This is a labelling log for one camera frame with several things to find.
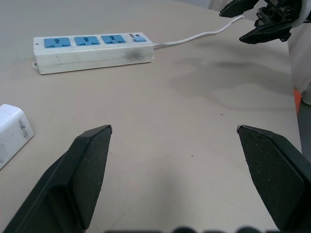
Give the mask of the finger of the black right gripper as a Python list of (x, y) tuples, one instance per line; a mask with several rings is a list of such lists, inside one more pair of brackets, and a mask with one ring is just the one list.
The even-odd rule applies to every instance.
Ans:
[(220, 17), (237, 17), (245, 11), (251, 10), (259, 0), (233, 0), (219, 13)]
[(289, 22), (264, 24), (241, 36), (239, 40), (246, 44), (266, 43), (277, 39), (286, 42), (291, 36), (291, 29), (292, 24)]

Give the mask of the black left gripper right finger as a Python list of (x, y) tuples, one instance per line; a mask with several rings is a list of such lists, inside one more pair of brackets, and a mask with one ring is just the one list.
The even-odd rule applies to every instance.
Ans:
[(311, 162), (285, 137), (237, 128), (252, 182), (279, 230), (311, 233)]

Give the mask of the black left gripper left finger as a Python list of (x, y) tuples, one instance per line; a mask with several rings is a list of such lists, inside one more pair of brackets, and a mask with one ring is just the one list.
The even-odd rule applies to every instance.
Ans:
[(77, 136), (3, 233), (85, 233), (102, 188), (111, 135), (111, 125), (104, 125)]

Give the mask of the white power adapter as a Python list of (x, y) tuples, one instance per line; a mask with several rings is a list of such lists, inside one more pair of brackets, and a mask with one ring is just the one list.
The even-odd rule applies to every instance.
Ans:
[(0, 105), (0, 170), (33, 136), (31, 125), (20, 108)]

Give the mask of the orange tapered plastic piece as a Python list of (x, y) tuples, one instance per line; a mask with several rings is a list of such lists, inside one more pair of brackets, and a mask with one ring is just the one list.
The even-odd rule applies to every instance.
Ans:
[(295, 101), (296, 114), (299, 113), (301, 99), (302, 99), (301, 93), (297, 89), (294, 89), (294, 101)]

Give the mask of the white power strip blue sockets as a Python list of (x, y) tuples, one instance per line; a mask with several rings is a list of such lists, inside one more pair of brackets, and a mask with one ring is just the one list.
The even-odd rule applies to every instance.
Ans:
[(33, 68), (41, 75), (150, 63), (154, 44), (143, 33), (35, 37)]

